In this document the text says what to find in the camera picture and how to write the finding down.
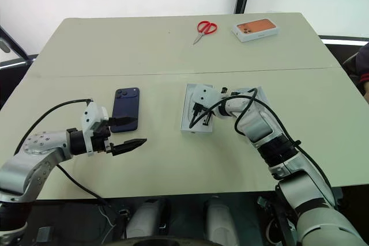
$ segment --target person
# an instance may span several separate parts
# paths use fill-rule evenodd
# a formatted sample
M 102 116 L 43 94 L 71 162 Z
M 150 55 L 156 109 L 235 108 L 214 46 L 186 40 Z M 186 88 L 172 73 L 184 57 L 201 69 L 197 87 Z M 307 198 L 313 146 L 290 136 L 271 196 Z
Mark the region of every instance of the person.
M 362 46 L 356 55 L 356 73 L 359 86 L 363 88 L 364 98 L 369 103 L 369 43 Z

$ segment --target scissor handle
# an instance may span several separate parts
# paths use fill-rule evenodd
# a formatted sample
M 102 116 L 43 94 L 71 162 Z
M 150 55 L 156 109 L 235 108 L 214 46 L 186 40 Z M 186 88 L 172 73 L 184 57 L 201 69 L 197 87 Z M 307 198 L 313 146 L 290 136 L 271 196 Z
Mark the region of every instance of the scissor handle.
M 199 33 L 204 33 L 205 35 L 214 33 L 215 31 L 217 31 L 217 29 L 218 29 L 218 26 L 215 23 L 209 22 L 207 20 L 201 21 L 197 25 L 197 31 Z

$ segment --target scissors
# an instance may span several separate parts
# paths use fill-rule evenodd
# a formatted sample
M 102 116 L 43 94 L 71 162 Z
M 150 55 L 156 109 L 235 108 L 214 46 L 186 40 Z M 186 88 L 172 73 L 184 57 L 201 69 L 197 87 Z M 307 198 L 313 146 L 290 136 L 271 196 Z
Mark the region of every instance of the scissors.
M 218 26 L 210 21 L 205 20 L 199 22 L 199 24 L 197 25 L 198 36 L 195 39 L 194 44 L 197 43 L 203 35 L 214 33 L 215 31 L 217 31 L 217 29 Z

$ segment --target scissor blade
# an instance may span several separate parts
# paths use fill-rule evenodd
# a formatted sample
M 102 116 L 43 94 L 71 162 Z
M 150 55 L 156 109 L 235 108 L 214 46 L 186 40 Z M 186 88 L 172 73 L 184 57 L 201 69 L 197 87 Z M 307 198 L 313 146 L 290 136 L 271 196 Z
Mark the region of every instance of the scissor blade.
M 195 43 L 197 43 L 197 42 L 201 39 L 201 37 L 202 37 L 203 35 L 204 35 L 204 33 L 199 33 L 199 34 L 198 34 L 198 36 L 197 36 L 197 38 L 196 38 L 196 39 L 195 39 L 195 41 L 194 41 L 194 44 L 195 44 Z

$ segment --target floor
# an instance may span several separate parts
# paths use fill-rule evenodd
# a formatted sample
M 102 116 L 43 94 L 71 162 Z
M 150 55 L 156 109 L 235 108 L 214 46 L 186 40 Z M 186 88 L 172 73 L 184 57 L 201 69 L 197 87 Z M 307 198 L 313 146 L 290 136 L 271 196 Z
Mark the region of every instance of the floor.
M 342 63 L 355 52 L 357 46 L 327 46 L 336 59 Z M 21 81 L 28 67 L 0 70 L 0 109 Z M 369 243 L 367 218 L 369 218 L 369 185 L 343 187 L 340 210 L 356 227 L 364 240 Z M 204 237 L 203 206 L 211 195 L 168 196 L 171 204 L 169 235 Z M 235 220 L 241 245 L 269 245 L 262 233 L 268 221 L 261 216 L 263 211 L 256 205 L 257 194 L 220 194 L 230 207 Z M 133 213 L 147 198 L 112 199 L 117 207 L 128 207 Z M 54 226 L 52 241 L 37 244 L 37 230 L 44 226 Z M 94 200 L 81 201 L 41 201 L 37 202 L 29 218 L 29 227 L 22 245 L 100 245 L 108 230 L 105 218 L 97 209 Z

